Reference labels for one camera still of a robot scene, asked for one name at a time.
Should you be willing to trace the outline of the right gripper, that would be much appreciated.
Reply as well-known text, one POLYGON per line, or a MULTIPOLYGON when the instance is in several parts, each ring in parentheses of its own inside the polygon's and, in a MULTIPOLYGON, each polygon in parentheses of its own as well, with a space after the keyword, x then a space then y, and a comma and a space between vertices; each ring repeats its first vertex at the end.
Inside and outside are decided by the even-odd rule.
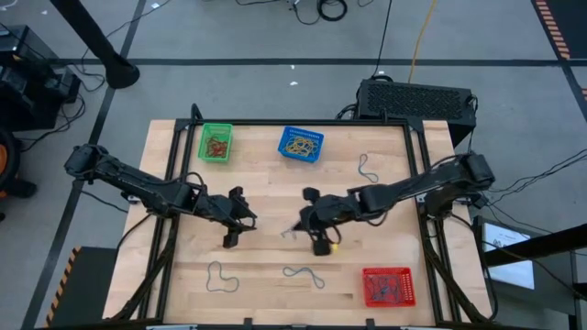
POLYGON ((315 256, 328 256, 332 245, 342 241, 338 226, 359 218, 359 204, 353 196, 321 196, 318 189, 311 187, 303 189, 303 198, 310 204, 300 210, 300 220, 293 229, 309 235, 315 256))

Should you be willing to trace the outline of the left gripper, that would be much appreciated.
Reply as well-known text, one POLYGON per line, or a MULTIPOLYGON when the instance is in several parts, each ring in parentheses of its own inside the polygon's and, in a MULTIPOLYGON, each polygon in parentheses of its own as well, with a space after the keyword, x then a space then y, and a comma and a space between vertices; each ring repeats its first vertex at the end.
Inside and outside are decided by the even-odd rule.
POLYGON ((244 230, 256 230, 257 216, 247 203, 242 203, 243 188, 237 186, 229 191, 228 196, 210 195, 202 190, 196 203, 196 215, 211 222, 217 222, 227 228, 223 238, 223 248, 234 248, 238 236, 244 230))

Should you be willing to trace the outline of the red plastic basket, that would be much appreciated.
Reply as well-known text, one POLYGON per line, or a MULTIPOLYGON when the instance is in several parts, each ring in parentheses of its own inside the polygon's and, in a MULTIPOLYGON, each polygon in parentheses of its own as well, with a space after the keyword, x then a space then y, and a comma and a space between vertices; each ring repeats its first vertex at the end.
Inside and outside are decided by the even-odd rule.
POLYGON ((364 268, 364 303, 370 308, 415 307, 415 288, 409 268, 364 268))

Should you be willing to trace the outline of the blue plastic basket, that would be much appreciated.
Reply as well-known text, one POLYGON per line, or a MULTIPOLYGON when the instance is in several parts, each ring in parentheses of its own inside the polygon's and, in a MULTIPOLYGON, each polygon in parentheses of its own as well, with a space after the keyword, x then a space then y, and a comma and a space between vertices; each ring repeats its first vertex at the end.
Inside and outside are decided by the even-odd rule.
POLYGON ((286 126, 278 145, 284 157, 315 163, 319 160, 324 144, 324 135, 300 127, 286 126))

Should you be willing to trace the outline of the green plastic basket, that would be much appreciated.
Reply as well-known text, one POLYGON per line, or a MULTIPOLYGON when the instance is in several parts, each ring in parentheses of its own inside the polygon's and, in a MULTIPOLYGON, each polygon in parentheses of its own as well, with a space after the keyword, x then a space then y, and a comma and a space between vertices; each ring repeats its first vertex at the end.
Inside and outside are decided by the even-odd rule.
POLYGON ((206 162, 228 162, 232 144, 232 129, 231 124, 204 124, 198 157, 206 162))

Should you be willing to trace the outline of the black perforated computer case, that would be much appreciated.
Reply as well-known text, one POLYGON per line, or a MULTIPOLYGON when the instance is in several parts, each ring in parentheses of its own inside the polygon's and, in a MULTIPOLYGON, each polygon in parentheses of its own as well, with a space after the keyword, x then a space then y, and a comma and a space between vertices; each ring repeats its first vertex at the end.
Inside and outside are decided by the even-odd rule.
POLYGON ((476 127, 478 100, 469 89, 364 80, 357 93, 356 119, 404 119, 419 125, 423 121, 445 121, 453 146, 476 127))

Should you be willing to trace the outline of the black mat yellow hazard stripe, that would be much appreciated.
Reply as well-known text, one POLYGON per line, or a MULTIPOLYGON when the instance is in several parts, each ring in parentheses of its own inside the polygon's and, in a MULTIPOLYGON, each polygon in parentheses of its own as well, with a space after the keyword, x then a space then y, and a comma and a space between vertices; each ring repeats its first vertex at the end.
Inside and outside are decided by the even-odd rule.
POLYGON ((113 248, 75 247, 67 259, 43 327, 99 323, 115 261, 113 248))

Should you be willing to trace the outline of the black pole stand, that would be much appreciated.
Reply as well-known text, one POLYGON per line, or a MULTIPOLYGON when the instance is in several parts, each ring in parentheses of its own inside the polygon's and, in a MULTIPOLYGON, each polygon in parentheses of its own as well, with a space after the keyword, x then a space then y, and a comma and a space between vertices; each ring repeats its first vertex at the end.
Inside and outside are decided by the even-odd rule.
POLYGON ((80 0, 50 0, 50 2, 87 48, 102 62, 105 67, 106 82, 111 88, 126 88, 138 80, 140 76, 138 68, 115 51, 80 0))

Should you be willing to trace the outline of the monitor with white screen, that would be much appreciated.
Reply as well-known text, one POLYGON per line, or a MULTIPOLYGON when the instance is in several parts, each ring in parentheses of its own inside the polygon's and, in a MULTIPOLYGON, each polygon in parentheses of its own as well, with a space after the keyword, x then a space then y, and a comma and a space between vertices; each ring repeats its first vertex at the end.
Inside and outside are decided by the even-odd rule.
MULTIPOLYGON (((515 229, 509 229, 502 225, 486 222, 477 216, 473 224, 481 231, 481 244, 484 252, 495 250, 497 247, 505 248, 509 245, 521 243, 530 238, 515 229)), ((534 266, 531 261, 518 261, 502 266, 491 266, 489 273, 493 280, 510 284, 519 288, 533 291, 536 288, 534 266)))

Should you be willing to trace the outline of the black orange wheeled device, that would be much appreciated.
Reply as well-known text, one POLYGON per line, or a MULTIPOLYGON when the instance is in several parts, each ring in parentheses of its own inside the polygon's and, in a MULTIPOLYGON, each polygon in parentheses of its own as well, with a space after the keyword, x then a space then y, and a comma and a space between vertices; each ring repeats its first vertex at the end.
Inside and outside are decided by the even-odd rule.
POLYGON ((21 162, 21 143, 12 132, 0 126, 0 199, 7 196, 29 198, 37 185, 18 178, 21 162))

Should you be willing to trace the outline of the black beam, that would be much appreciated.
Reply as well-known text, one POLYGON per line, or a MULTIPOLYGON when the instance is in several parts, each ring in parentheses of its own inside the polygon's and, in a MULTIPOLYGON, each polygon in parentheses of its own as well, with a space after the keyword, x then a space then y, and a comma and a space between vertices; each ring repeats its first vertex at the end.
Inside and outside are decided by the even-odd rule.
POLYGON ((496 247, 485 252, 484 257, 487 265, 493 267, 544 258, 582 248, 587 248, 587 224, 530 238, 507 247, 496 247))

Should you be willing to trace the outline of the black equipment rack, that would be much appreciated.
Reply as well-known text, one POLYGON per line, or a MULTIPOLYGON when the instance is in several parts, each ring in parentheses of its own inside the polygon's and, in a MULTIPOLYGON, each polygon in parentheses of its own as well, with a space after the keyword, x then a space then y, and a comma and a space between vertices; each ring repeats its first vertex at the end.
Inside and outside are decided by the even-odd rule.
POLYGON ((0 26, 0 127, 18 132, 55 126, 61 106, 76 100, 81 85, 57 59, 28 26, 0 26))

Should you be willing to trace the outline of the black mat orange stripes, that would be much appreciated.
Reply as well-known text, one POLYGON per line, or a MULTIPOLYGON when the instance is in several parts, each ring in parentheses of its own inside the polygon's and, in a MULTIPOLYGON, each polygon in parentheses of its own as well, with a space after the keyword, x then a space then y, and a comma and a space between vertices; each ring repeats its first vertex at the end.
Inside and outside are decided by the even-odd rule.
POLYGON ((587 61, 587 0, 532 0, 554 49, 564 60, 587 61))

